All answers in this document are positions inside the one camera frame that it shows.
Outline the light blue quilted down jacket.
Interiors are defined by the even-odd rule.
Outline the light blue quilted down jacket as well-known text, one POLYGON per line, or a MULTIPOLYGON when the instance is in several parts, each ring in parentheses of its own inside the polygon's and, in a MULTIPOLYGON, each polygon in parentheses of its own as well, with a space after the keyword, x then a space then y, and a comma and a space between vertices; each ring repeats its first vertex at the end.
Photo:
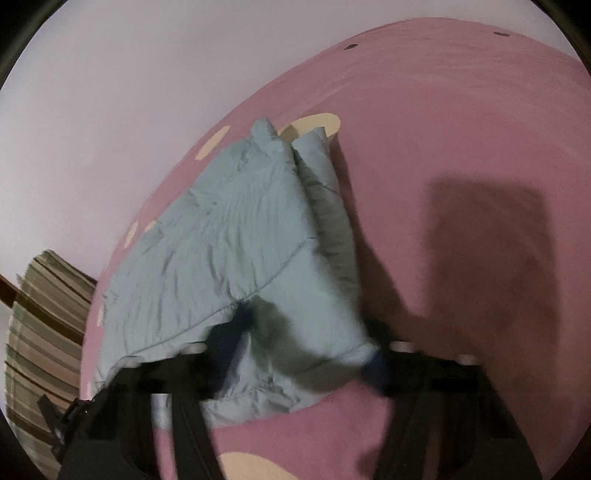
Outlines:
POLYGON ((294 141, 269 121, 226 147, 133 245, 103 295, 93 372, 204 341, 252 309, 228 377, 204 404, 214 427, 311 407, 375 354, 361 320, 353 231, 322 128, 294 141))

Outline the striped green brown curtain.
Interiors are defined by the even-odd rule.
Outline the striped green brown curtain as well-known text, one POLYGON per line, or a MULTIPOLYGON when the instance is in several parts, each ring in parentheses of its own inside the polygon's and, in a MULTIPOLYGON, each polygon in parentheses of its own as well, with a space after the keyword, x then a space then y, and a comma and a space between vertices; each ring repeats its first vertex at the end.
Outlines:
POLYGON ((20 278, 8 325, 6 416, 41 473, 55 479, 59 464, 37 402, 47 396, 65 411, 78 396, 83 338, 96 281, 51 250, 37 255, 20 278))

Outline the brown wooden window frame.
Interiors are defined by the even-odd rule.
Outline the brown wooden window frame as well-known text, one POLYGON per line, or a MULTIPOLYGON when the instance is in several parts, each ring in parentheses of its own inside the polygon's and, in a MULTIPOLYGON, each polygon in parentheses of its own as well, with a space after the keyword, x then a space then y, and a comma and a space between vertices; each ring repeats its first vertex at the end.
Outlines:
POLYGON ((0 275, 0 301, 7 307, 12 308, 17 294, 18 289, 3 275, 0 275))

